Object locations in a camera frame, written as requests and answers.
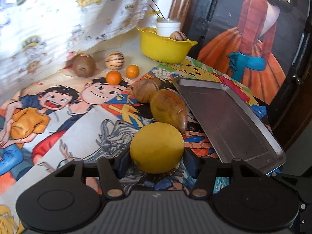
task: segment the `blue pants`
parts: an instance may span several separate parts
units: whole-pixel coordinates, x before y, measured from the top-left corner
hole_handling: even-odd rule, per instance
[[[4,118],[0,116],[0,130],[3,129]],[[19,180],[33,166],[31,153],[24,148],[19,149],[16,145],[10,145],[0,149],[0,176],[8,171]]]

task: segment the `metal screw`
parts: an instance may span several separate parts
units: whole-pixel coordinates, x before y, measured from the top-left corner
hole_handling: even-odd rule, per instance
[[[193,190],[192,194],[196,197],[205,197],[207,195],[207,191],[204,189],[195,189]]]
[[[122,195],[122,191],[120,189],[110,189],[107,191],[107,195],[110,197],[119,197]]]

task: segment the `baking tray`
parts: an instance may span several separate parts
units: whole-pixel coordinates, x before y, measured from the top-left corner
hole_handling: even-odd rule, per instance
[[[271,132],[228,86],[222,83],[175,78],[181,94],[222,162],[243,159],[264,174],[286,162]]]

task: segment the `white jar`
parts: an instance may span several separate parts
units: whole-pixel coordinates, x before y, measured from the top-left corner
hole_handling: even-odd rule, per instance
[[[157,34],[162,37],[170,37],[176,31],[180,31],[181,23],[177,18],[158,18],[156,22]]]

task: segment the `small orange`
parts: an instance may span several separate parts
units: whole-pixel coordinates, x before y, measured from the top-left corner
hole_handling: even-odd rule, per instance
[[[138,68],[137,65],[132,64],[126,68],[126,75],[129,78],[136,78],[139,73],[140,73],[140,69]]]
[[[122,76],[118,71],[111,71],[106,75],[106,82],[111,85],[117,85],[121,80]]]

